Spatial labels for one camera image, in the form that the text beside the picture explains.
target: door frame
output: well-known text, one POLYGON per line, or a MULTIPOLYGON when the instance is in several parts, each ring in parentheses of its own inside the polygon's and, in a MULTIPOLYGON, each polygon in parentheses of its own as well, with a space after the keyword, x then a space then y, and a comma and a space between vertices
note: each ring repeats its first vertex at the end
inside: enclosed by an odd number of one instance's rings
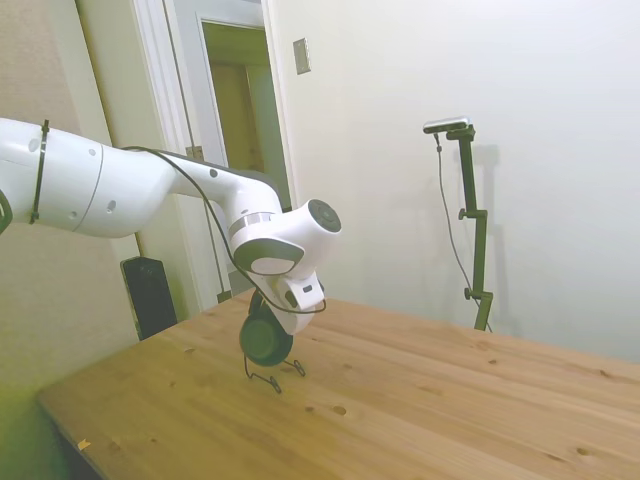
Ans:
MULTIPOLYGON (((196 115, 195 98, 189 82, 189 71, 186 58, 184 56, 183 45, 180 39, 178 19, 176 15, 175 2, 180 0, 133 0, 133 9, 140 33, 141 43, 147 60, 147 69, 153 96, 158 109, 158 116, 162 128, 166 148, 175 152, 186 152, 187 147, 202 145, 201 129, 198 125, 196 115)), ((267 47, 269 49, 269 63, 274 84, 276 98, 276 109, 278 112, 278 123, 282 148, 284 152, 285 170, 289 184, 291 204, 293 208, 300 205, 297 197, 295 169, 291 158, 291 148, 289 144, 289 130, 287 129, 287 119, 284 95, 282 93, 283 84, 281 82, 282 69, 279 61, 279 54, 274 49, 273 21, 268 8, 268 0, 262 0, 262 24, 246 24, 242 22, 229 22, 224 16, 200 15, 197 14, 199 38, 202 46, 202 54, 207 66, 209 65, 206 44, 204 40, 203 22, 232 25, 244 28, 259 28, 265 30, 267 37, 267 47)), ((207 68, 209 89, 213 100, 215 116, 217 118, 217 130, 220 136, 221 145, 224 146, 222 126, 218 112, 218 105, 213 86, 211 69, 207 68)), ((223 147, 222 158, 225 166, 228 165, 226 150, 223 147)), ((182 220, 184 231, 184 248, 189 259, 189 267, 195 285, 196 296, 201 310, 210 308, 218 303, 216 292, 221 289, 231 290, 229 275, 224 255, 221 252, 224 245, 221 241, 213 241, 212 235, 204 221, 204 209, 201 212, 193 208, 191 199, 176 196, 178 215, 182 220), (213 268, 203 268, 204 263, 212 265, 213 258, 218 266, 219 275, 215 274, 213 268)))
MULTIPOLYGON (((165 9, 163 0, 133 0, 133 9, 164 146, 170 151, 186 153, 187 147, 200 144, 200 131, 197 122, 190 121, 185 109, 185 104, 193 105, 194 100, 188 88, 185 60, 181 54, 178 55, 182 51, 180 40, 169 30, 169 9, 165 9)), ((231 290, 226 262, 221 255, 224 246, 222 242, 213 241, 204 205, 201 209, 194 208, 193 199, 181 195, 175 197, 198 306, 201 311, 206 310, 218 304, 217 293, 231 290)))

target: black headphones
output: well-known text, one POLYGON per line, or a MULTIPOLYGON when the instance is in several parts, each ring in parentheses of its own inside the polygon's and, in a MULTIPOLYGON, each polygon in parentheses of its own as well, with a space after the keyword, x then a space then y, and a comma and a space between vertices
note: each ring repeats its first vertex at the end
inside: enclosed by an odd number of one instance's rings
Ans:
POLYGON ((240 329, 240 348, 249 360, 263 367, 284 362, 293 346, 293 335, 284 331, 256 289, 249 303, 249 316, 240 329))

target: wood knot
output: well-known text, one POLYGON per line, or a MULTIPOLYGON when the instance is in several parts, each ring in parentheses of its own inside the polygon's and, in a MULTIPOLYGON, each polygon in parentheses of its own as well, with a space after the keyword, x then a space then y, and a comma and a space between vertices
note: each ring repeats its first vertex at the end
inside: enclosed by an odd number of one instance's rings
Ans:
POLYGON ((335 407, 332 408, 332 410, 338 415, 342 415, 343 417, 347 414, 347 409, 340 405, 336 405, 335 407))

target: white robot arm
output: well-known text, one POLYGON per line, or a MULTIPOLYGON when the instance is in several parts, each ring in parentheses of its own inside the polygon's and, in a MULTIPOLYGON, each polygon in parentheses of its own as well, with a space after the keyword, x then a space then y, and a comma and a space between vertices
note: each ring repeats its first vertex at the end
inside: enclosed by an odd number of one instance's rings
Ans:
POLYGON ((181 170, 222 207, 229 253, 270 300, 284 331, 303 329, 324 300, 315 268, 340 233, 335 211, 311 200, 282 213, 266 183, 175 154, 158 157, 49 129, 46 122, 0 119, 0 233, 13 220, 97 237, 131 235, 168 194, 201 196, 181 170))

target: wood grain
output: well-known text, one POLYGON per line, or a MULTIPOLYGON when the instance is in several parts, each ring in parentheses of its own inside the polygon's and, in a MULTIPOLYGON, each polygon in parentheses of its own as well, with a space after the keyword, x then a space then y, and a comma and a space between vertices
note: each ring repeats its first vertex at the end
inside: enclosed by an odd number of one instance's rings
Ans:
POLYGON ((640 478, 640 366, 329 301, 284 393, 236 297, 47 389, 108 479, 640 478))

